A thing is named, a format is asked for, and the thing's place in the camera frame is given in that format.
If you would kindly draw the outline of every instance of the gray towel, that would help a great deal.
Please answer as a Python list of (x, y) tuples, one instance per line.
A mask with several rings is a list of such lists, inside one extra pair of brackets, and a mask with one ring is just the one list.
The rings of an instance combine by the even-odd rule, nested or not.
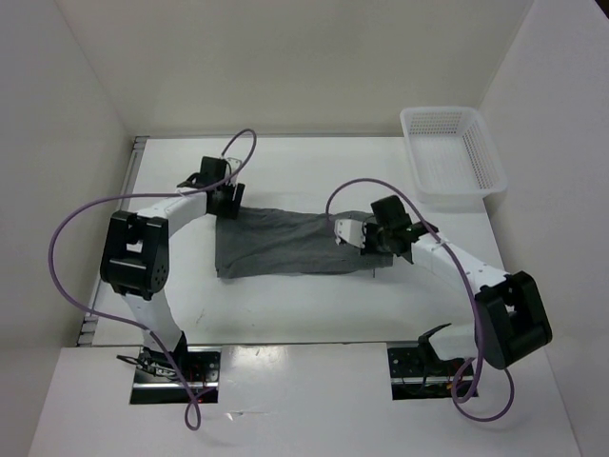
[(241, 208), (235, 220), (216, 220), (216, 269), (219, 278), (262, 274), (342, 274), (391, 267), (390, 254), (360, 255), (353, 246), (336, 244), (335, 219), (370, 220), (365, 212), (331, 216), (281, 209)]

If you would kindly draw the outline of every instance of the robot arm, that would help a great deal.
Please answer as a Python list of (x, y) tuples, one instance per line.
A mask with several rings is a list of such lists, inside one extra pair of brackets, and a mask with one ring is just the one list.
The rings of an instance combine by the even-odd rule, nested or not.
[[(204, 157), (200, 172), (176, 190), (181, 196), (137, 212), (116, 211), (110, 218), (100, 267), (102, 280), (123, 297), (137, 322), (161, 338), (181, 366), (187, 363), (187, 340), (171, 315), (163, 290), (169, 274), (169, 238), (206, 214), (237, 217), (245, 185), (238, 185), (236, 177), (214, 190), (188, 191), (217, 183), (240, 165), (236, 159)], [(145, 360), (138, 361), (140, 365), (150, 371), (167, 370), (157, 343), (147, 331), (143, 335)]]
[[(362, 255), (391, 252), (462, 291), (461, 274), (442, 246), (449, 245), (474, 291), (484, 338), (483, 356), (492, 367), (507, 368), (552, 340), (552, 329), (540, 293), (527, 273), (509, 274), (490, 267), (452, 244), (431, 226), (442, 240), (438, 243), (422, 223), (412, 223), (397, 196), (383, 198), (371, 206), (376, 218), (374, 223), (350, 219), (335, 222), (337, 242), (359, 248)], [(430, 365), (478, 354), (473, 323), (433, 328), (419, 338), (419, 344), (422, 358)]]

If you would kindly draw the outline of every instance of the white wall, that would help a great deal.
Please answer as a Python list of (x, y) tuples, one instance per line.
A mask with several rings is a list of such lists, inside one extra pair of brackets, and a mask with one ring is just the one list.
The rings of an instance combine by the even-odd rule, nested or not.
[(488, 205), (503, 260), (539, 283), (583, 455), (607, 455), (609, 21), (595, 2), (537, 0), (481, 111), (509, 181)]
[[(53, 288), (61, 219), (120, 188), (129, 141), (85, 55), (48, 0), (0, 2), (0, 443), (26, 455), (58, 356), (81, 317)], [(66, 233), (59, 271), (87, 300), (112, 208)]]
[(477, 106), (530, 0), (58, 0), (133, 134), (400, 134)]

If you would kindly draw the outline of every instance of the mesh basket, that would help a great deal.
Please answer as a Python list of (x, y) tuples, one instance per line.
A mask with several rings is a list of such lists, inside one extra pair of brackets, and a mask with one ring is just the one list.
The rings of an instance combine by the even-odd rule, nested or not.
[(400, 118), (419, 200), (449, 203), (506, 189), (497, 149), (475, 109), (404, 109)]

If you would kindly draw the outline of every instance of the white tabletop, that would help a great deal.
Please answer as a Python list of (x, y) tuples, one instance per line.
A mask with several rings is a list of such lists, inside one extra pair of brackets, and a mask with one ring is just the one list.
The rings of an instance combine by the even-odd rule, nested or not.
[[(136, 348), (63, 349), (30, 457), (577, 456), (545, 352), (513, 366), (516, 400), (497, 423), (472, 423), (450, 399), (392, 401), (384, 344), (224, 347), (218, 404), (189, 431), (184, 405), (130, 406)], [(489, 415), (507, 398), (486, 367)]]
[[(201, 157), (218, 156), (225, 138), (148, 140), (136, 192), (173, 191), (198, 170)], [(229, 155), (245, 157), (249, 139)], [(324, 212), (338, 185), (356, 177), (384, 179), (414, 197), (410, 164), (401, 138), (263, 137), (240, 175), (246, 184), (244, 206)], [(370, 211), (384, 188), (357, 185), (335, 200), (333, 210)], [(132, 201), (137, 210), (151, 200)], [(452, 241), (490, 265), (501, 267), (482, 200), (465, 209), (441, 211), (421, 205), (428, 220)], [(396, 260), (393, 268), (346, 276), (261, 276), (233, 281), (216, 277), (215, 218), (192, 222), (170, 241), (166, 285), (174, 318), (191, 344), (280, 344), (371, 342), (415, 339), (439, 324), (470, 322), (464, 291), (454, 291), (418, 267)], [(99, 287), (95, 306), (128, 316), (108, 285)], [(100, 321), (93, 344), (131, 345), (139, 330)]]

